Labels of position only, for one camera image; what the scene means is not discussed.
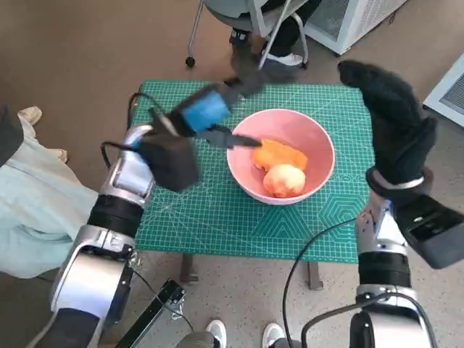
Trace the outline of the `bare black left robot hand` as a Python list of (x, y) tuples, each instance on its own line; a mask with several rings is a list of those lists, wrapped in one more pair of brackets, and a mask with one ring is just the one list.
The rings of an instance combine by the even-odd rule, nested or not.
[(235, 146), (260, 147), (261, 141), (241, 134), (234, 135), (220, 123), (242, 98), (261, 92), (267, 81), (258, 70), (244, 78), (234, 77), (222, 83), (211, 83), (184, 99), (165, 117), (176, 134), (182, 137), (198, 136), (224, 149)]

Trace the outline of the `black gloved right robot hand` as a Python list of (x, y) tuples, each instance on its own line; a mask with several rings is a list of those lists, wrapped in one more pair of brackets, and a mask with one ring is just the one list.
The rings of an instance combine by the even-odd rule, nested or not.
[(435, 119), (425, 116), (409, 83), (377, 65), (344, 60), (340, 81), (358, 89), (370, 113), (375, 169), (393, 185), (423, 176), (436, 142)]

